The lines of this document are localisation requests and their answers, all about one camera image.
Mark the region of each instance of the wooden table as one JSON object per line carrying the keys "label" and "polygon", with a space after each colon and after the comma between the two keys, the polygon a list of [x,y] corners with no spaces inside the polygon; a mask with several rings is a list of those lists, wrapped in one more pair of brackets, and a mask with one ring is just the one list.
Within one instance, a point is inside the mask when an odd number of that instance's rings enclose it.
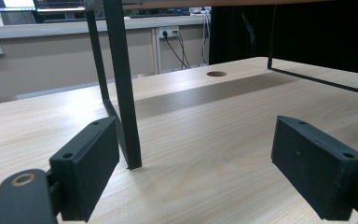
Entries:
{"label": "wooden table", "polygon": [[[134,79],[144,166],[129,171],[121,157],[89,223],[322,223],[271,163],[276,117],[303,119],[358,150],[358,93],[266,66],[254,58]],[[358,82],[358,74],[276,66]],[[98,87],[0,104],[0,182],[46,171],[49,157],[105,116]]]}

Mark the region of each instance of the white wall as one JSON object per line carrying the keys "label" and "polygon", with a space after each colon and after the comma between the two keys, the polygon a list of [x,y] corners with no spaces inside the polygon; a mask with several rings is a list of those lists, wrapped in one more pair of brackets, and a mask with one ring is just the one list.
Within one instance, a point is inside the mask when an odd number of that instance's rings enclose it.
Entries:
{"label": "white wall", "polygon": [[[131,74],[154,75],[180,67],[165,41],[156,38],[158,28],[127,30]],[[180,26],[187,58],[192,66],[201,63],[202,25]],[[114,78],[107,32],[100,33],[108,79]],[[178,55],[177,40],[170,39]],[[33,92],[97,82],[88,34],[47,35],[0,39],[0,103]],[[208,60],[206,43],[206,60]]]}

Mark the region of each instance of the metal frame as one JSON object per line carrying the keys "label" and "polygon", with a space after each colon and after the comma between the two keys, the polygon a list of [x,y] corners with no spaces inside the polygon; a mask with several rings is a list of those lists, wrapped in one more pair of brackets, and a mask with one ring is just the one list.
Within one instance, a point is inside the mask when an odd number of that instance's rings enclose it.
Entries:
{"label": "metal frame", "polygon": [[276,27],[275,27],[275,21],[277,20],[276,14],[277,14],[277,6],[275,6],[275,9],[274,9],[274,19],[273,19],[273,22],[272,22],[271,39],[270,39],[270,42],[269,42],[268,65],[267,65],[268,70],[283,73],[283,74],[286,74],[286,75],[289,75],[289,76],[292,76],[292,77],[305,78],[307,80],[323,83],[325,85],[341,88],[341,89],[344,89],[344,90],[347,90],[347,91],[356,91],[356,92],[358,92],[358,88],[354,88],[354,87],[351,87],[351,86],[345,86],[345,85],[342,85],[342,84],[326,81],[326,80],[319,79],[319,78],[316,78],[316,77],[307,77],[307,76],[300,75],[300,74],[297,74],[297,73],[293,73],[293,72],[273,68],[272,67],[272,59],[273,59],[272,57],[273,57],[273,51],[274,51],[274,35],[275,35],[275,32],[276,32]]}
{"label": "metal frame", "polygon": [[[103,0],[103,8],[106,17],[112,64],[115,72],[117,100],[122,122],[117,120],[117,136],[129,169],[135,169],[142,166],[142,158],[133,100],[130,59],[122,1]],[[109,98],[94,11],[87,10],[86,15],[103,105],[109,116],[118,118],[117,112],[113,108]]]}

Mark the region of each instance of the dark gray metal bar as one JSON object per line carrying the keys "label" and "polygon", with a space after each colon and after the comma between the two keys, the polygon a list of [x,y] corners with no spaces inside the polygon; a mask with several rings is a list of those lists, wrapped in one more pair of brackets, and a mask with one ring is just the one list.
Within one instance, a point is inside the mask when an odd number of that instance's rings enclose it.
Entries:
{"label": "dark gray metal bar", "polygon": [[123,125],[121,124],[121,121],[118,118],[118,114],[117,114],[115,108],[113,107],[112,102],[110,101],[110,98],[109,98],[109,90],[107,89],[106,75],[105,75],[104,66],[103,66],[103,55],[102,55],[102,51],[101,51],[101,44],[100,44],[100,39],[98,36],[98,29],[97,29],[97,23],[95,20],[94,11],[87,11],[86,16],[87,16],[87,23],[89,26],[89,38],[91,41],[92,52],[94,55],[95,66],[97,69],[98,82],[100,85],[101,96],[103,98],[103,105],[104,105],[109,117],[117,118],[116,125],[117,125],[118,142],[120,143],[124,158],[126,159],[127,164],[129,165],[129,168],[133,169],[133,168],[131,168],[133,166],[130,166],[130,164],[137,164],[137,161],[134,161],[133,159],[131,161],[132,157],[128,156],[128,150],[127,150],[127,145],[125,142]]}
{"label": "dark gray metal bar", "polygon": [[141,146],[133,100],[130,58],[121,0],[103,0],[112,63],[130,169],[142,166]]}

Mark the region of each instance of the black curtain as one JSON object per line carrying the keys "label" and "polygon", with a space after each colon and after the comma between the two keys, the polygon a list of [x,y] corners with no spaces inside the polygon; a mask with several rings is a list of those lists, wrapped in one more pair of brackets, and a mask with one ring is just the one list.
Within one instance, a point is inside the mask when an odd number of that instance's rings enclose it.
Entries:
{"label": "black curtain", "polygon": [[[267,57],[274,8],[214,7],[210,64]],[[358,1],[281,5],[275,20],[274,58],[358,72]]]}

